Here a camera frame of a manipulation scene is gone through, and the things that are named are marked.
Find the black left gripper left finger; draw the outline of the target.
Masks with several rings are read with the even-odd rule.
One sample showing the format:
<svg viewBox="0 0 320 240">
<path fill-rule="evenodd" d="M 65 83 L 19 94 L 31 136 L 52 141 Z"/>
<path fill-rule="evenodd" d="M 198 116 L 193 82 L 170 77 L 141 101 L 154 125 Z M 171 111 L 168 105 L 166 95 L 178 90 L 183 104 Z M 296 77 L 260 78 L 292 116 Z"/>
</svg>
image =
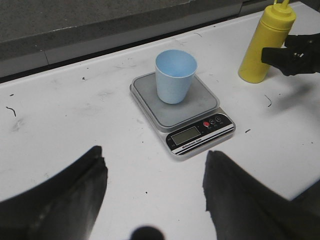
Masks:
<svg viewBox="0 0 320 240">
<path fill-rule="evenodd" d="M 87 240 L 107 189 L 102 147 L 94 146 L 42 184 L 0 203 L 2 240 Z"/>
</svg>

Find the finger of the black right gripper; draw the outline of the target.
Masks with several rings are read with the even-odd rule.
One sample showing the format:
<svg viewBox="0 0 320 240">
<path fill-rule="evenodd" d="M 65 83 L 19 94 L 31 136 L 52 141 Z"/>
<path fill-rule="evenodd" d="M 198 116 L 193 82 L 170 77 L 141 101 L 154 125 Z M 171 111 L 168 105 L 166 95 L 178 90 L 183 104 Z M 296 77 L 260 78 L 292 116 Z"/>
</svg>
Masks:
<svg viewBox="0 0 320 240">
<path fill-rule="evenodd" d="M 261 62 L 278 69 L 292 69 L 300 64 L 298 54 L 292 48 L 264 47 Z"/>
<path fill-rule="evenodd" d="M 311 48 L 312 50 L 320 49 L 320 34 L 310 35 L 288 35 L 284 41 L 285 48 Z"/>
</svg>

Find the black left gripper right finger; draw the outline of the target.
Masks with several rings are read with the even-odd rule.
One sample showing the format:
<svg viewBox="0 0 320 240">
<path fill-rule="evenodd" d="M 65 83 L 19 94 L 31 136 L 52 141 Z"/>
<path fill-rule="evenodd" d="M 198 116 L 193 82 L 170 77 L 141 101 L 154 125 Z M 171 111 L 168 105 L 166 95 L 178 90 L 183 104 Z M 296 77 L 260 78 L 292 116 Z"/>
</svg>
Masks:
<svg viewBox="0 0 320 240">
<path fill-rule="evenodd" d="M 222 151 L 209 151 L 202 182 L 218 240 L 318 240 L 320 183 L 292 200 L 275 193 Z"/>
</svg>

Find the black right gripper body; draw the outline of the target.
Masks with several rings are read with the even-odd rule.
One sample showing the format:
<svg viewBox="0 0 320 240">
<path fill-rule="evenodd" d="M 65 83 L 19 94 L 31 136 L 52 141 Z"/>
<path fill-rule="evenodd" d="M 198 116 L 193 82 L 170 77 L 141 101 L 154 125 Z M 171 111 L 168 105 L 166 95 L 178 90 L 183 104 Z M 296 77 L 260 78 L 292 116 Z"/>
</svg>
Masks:
<svg viewBox="0 0 320 240">
<path fill-rule="evenodd" d="M 299 65 L 291 69 L 280 69 L 284 75 L 314 74 L 320 71 L 320 50 L 313 50 L 310 47 L 292 49 L 298 54 Z"/>
</svg>

